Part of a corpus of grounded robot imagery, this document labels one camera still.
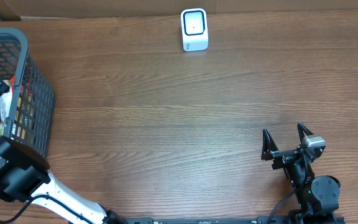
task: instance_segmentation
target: wooden table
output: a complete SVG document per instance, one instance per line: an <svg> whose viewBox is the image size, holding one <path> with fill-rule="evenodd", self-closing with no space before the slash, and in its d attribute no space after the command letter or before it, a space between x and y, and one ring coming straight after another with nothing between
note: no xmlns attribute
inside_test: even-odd
<svg viewBox="0 0 358 224"><path fill-rule="evenodd" d="M64 184L124 217L268 215L290 184L260 160L303 121L327 148L358 223L358 10L208 16L209 48L184 53L179 16L0 22L29 39L57 96L48 161ZM295 198L278 213L297 206ZM0 218L21 205L0 201ZM31 206L17 223L66 223Z"/></svg>

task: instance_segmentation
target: gray plastic basket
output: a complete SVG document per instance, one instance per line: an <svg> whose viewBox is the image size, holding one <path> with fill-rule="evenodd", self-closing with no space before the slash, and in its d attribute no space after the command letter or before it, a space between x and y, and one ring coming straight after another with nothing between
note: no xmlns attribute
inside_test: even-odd
<svg viewBox="0 0 358 224"><path fill-rule="evenodd" d="M27 51L27 37L21 31L0 29L0 79L12 80L13 87L3 135L46 157L55 95Z"/></svg>

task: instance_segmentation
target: wooden surface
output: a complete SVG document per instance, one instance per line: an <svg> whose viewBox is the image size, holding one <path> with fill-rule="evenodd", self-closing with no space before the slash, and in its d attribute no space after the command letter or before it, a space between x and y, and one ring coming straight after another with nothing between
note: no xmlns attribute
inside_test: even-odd
<svg viewBox="0 0 358 224"><path fill-rule="evenodd" d="M0 0L0 17L169 16L202 7L209 14L297 10L358 9L358 0Z"/></svg>
<svg viewBox="0 0 358 224"><path fill-rule="evenodd" d="M85 198L124 217L268 215L290 184L260 160L262 129L294 149L303 121L327 144L314 172L342 183L337 215L358 223L358 10L210 15L193 53L179 16L6 26L55 88L52 172ZM31 206L17 223L66 222Z"/></svg>

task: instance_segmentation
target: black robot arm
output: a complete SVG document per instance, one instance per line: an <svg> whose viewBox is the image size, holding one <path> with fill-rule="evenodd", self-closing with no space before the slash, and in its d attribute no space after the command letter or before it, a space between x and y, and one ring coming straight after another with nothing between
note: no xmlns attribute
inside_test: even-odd
<svg viewBox="0 0 358 224"><path fill-rule="evenodd" d="M298 123L298 132L301 141L298 147L280 152L267 129L263 130L261 159L273 160L273 169L284 169L300 205L300 209L288 213L289 222L344 223L343 218L336 218L334 214L339 208L339 181L332 176L315 177L310 166L322 155L325 140L302 123Z"/></svg>

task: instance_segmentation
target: white device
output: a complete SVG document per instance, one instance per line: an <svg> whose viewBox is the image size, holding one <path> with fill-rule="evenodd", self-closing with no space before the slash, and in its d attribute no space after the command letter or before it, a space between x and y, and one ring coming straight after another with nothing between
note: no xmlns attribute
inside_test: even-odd
<svg viewBox="0 0 358 224"><path fill-rule="evenodd" d="M55 176L48 170L50 182L48 184L42 184L35 192L31 195L35 197L41 194L48 194L55 199L64 202L66 206L71 208L74 212L81 214L81 216L87 218L89 221L95 224L103 224L103 219L106 217L106 212L97 203L90 202L87 199L79 196L77 193L66 187ZM46 198L35 199L33 204L40 205L47 208L61 217L67 219L73 224L86 224L84 220L80 220L75 217L72 213L65 210L57 203L48 200Z"/></svg>
<svg viewBox="0 0 358 224"><path fill-rule="evenodd" d="M186 52L208 48L208 25L204 9L186 9L180 14L183 50Z"/></svg>

